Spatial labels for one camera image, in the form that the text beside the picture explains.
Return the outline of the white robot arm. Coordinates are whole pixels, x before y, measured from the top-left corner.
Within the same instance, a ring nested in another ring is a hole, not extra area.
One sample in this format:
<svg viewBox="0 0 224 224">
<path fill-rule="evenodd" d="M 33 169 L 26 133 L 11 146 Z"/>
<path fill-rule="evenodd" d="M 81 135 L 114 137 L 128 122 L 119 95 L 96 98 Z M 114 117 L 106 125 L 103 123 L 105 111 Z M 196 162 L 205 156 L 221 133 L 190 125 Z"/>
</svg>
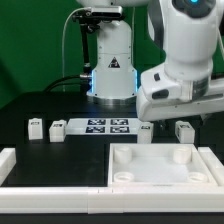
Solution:
<svg viewBox="0 0 224 224">
<path fill-rule="evenodd" d="M 95 102 L 136 99 L 137 117 L 155 121 L 224 111 L 224 78 L 213 80 L 213 60 L 224 0 L 76 0 L 100 24 L 99 60 L 87 96 Z M 124 7 L 148 7 L 148 31 L 165 61 L 134 80 L 131 29 Z"/>
</svg>

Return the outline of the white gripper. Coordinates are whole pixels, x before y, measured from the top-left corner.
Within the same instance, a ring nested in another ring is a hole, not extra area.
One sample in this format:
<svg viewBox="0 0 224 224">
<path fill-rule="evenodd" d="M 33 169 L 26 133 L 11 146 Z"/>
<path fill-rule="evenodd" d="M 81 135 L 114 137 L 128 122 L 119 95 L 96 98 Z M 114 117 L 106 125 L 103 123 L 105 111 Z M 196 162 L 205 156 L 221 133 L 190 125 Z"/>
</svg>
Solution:
<svg viewBox="0 0 224 224">
<path fill-rule="evenodd" d="M 224 78 L 210 81 L 198 99 L 181 99 L 181 86 L 164 74 L 161 64 L 141 74 L 136 111 L 141 121 L 157 121 L 224 111 Z"/>
</svg>

